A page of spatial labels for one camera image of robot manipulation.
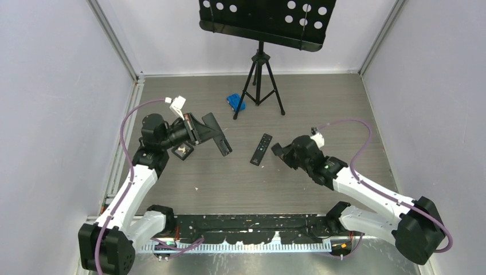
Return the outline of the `plain black remote control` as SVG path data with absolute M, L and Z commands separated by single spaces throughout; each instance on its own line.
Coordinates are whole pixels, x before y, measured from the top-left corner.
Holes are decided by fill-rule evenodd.
M 223 130 L 221 129 L 217 119 L 213 113 L 208 113 L 202 117 L 205 126 L 211 129 L 211 138 L 215 142 L 222 156 L 228 156 L 233 152 Z

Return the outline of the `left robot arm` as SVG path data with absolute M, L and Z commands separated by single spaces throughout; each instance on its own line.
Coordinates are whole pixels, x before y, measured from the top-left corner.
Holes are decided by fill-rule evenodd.
M 150 206 L 137 222 L 133 218 L 144 197 L 160 178 L 170 150 L 187 143 L 191 146 L 214 140 L 222 156 L 232 149 L 212 113 L 198 121 L 186 113 L 172 124 L 153 113 L 142 120 L 139 147 L 128 159 L 129 174 L 108 208 L 93 224 L 85 223 L 78 232 L 81 266 L 99 274 L 128 274 L 136 252 L 152 237 L 169 237 L 176 223 L 172 208 Z

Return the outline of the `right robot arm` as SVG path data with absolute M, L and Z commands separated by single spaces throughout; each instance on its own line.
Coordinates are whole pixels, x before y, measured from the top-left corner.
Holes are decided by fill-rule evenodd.
M 369 208 L 361 210 L 346 202 L 337 203 L 327 213 L 328 230 L 335 235 L 357 231 L 380 238 L 409 261 L 425 265 L 447 233 L 435 203 L 393 192 L 357 173 L 346 162 L 325 156 L 321 134 L 303 135 L 272 152 L 288 167 L 302 169 L 318 185 L 354 198 Z

